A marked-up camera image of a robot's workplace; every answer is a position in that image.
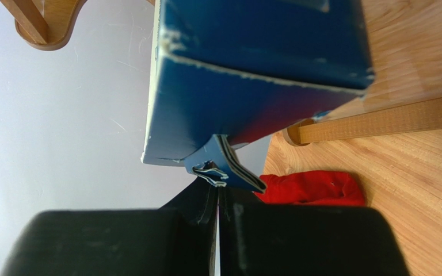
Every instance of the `folded cardboard piece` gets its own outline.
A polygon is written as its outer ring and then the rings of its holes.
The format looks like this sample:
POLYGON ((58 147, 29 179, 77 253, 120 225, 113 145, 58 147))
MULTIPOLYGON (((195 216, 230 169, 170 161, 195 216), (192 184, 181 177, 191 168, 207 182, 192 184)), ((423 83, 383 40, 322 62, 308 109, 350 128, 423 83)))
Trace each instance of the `folded cardboard piece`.
POLYGON ((148 164, 183 166, 213 135, 251 143, 374 79, 359 1, 162 0, 153 32, 148 164))

